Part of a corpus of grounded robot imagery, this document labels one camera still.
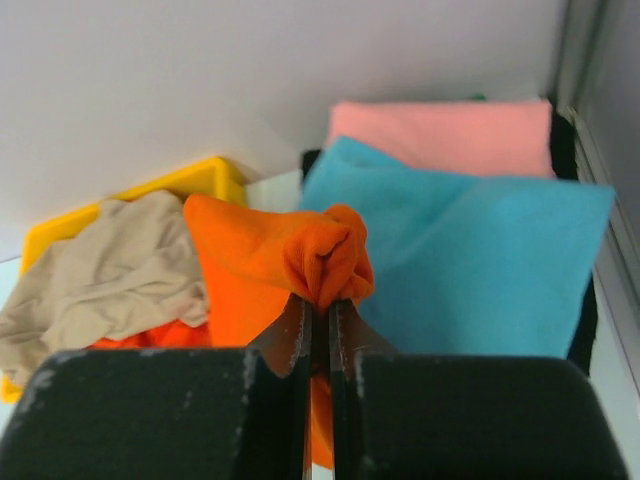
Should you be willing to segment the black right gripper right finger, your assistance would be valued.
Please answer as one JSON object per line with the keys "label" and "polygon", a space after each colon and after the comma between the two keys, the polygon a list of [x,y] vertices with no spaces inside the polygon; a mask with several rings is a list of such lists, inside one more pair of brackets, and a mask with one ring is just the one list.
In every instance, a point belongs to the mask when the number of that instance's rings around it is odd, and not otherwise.
{"label": "black right gripper right finger", "polygon": [[354,378],[358,354],[395,354],[398,350],[364,321],[351,300],[334,302],[328,311],[331,372]]}

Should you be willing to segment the orange t-shirt in tray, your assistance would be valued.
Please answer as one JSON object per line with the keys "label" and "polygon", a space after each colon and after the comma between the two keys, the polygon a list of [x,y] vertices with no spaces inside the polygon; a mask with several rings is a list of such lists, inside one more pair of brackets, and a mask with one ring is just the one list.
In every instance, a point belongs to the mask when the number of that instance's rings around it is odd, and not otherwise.
{"label": "orange t-shirt in tray", "polygon": [[206,323],[190,327],[181,320],[135,334],[122,340],[102,338],[91,345],[93,349],[150,349],[150,348],[204,348],[210,347]]}

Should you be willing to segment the light blue folded t-shirt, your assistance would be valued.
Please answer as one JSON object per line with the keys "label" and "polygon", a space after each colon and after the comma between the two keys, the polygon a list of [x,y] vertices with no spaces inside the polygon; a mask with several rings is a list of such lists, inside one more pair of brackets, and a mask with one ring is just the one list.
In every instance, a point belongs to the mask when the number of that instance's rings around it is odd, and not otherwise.
{"label": "light blue folded t-shirt", "polygon": [[416,170],[342,138],[300,208],[360,214],[375,278],[360,313],[398,349],[567,358],[613,200],[577,181]]}

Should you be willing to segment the beige t-shirt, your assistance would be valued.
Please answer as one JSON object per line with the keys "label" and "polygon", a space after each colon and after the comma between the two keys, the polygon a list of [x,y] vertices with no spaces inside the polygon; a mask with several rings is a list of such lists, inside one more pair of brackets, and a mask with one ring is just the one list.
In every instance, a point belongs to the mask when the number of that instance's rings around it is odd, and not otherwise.
{"label": "beige t-shirt", "polygon": [[50,355],[178,321],[205,323],[204,280],[171,193],[106,200],[98,218],[52,243],[1,310],[1,370],[22,387]]}

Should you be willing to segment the green folded t-shirt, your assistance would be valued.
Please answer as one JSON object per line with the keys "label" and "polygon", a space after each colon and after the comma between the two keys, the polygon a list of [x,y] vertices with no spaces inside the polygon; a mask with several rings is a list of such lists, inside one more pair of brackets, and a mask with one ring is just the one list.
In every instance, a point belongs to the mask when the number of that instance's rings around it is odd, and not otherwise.
{"label": "green folded t-shirt", "polygon": [[476,93],[469,96],[467,99],[471,101],[486,101],[487,97],[484,94]]}

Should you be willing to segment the black folded t-shirt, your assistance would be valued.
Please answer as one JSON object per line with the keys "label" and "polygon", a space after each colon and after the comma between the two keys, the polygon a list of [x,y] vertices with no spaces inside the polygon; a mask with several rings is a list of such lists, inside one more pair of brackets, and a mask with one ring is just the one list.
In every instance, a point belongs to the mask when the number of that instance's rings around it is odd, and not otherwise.
{"label": "black folded t-shirt", "polygon": [[[561,180],[578,181],[578,166],[575,159],[575,137],[575,127],[569,120],[558,113],[556,102],[552,99],[549,151],[552,169]],[[301,153],[301,185],[304,185],[321,153],[321,149],[306,150]],[[567,359],[573,362],[587,377],[590,376],[592,351],[597,326],[597,300],[593,275],[590,275],[589,283],[583,296],[579,323],[567,355]]]}

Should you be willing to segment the yellow plastic tray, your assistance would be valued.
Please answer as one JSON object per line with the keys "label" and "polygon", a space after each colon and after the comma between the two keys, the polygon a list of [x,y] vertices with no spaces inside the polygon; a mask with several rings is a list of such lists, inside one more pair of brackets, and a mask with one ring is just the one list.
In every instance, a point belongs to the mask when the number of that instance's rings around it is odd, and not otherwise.
{"label": "yellow plastic tray", "polygon": [[[164,190],[181,201],[199,193],[244,206],[247,204],[246,184],[246,177],[231,161],[210,157],[111,197],[132,202],[154,191]],[[22,276],[29,271],[52,243],[77,236],[98,218],[99,213],[100,204],[92,203],[33,226],[24,238],[18,274]]]}

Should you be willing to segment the right aluminium frame post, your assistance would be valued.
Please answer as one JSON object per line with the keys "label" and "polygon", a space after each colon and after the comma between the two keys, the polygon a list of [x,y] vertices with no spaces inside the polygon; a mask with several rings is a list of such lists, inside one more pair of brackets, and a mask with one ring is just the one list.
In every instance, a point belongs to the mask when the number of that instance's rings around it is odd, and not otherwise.
{"label": "right aluminium frame post", "polygon": [[609,184],[612,209],[596,277],[616,346],[639,380],[639,4],[570,1],[554,81],[576,130],[581,179]]}

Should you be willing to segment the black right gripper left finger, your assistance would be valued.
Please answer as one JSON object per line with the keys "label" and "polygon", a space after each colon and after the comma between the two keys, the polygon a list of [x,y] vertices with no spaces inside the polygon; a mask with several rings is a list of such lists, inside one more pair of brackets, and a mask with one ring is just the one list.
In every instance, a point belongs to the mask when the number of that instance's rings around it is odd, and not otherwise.
{"label": "black right gripper left finger", "polygon": [[311,305],[291,294],[280,315],[249,347],[259,352],[271,372],[285,378],[294,371],[300,359],[310,356],[312,320]]}

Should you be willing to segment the orange t-shirt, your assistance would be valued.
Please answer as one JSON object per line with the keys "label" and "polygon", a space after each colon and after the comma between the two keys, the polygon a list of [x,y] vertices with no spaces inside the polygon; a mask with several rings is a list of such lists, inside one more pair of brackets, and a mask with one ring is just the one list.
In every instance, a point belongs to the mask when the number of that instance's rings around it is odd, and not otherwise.
{"label": "orange t-shirt", "polygon": [[214,348],[248,346],[292,295],[324,315],[336,301],[359,304],[374,291],[367,229],[347,205],[269,213],[193,194],[183,212],[209,297]]}
{"label": "orange t-shirt", "polygon": [[150,348],[204,348],[210,347],[206,323],[190,327],[181,320],[135,334],[122,340],[102,338],[91,345],[93,349],[150,349]]}

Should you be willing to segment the pink folded t-shirt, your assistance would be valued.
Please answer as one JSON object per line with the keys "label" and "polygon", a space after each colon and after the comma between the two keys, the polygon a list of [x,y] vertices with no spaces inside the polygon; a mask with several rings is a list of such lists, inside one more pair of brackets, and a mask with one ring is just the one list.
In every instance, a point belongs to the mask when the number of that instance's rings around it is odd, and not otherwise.
{"label": "pink folded t-shirt", "polygon": [[341,102],[325,145],[347,137],[418,169],[476,176],[551,178],[546,100]]}

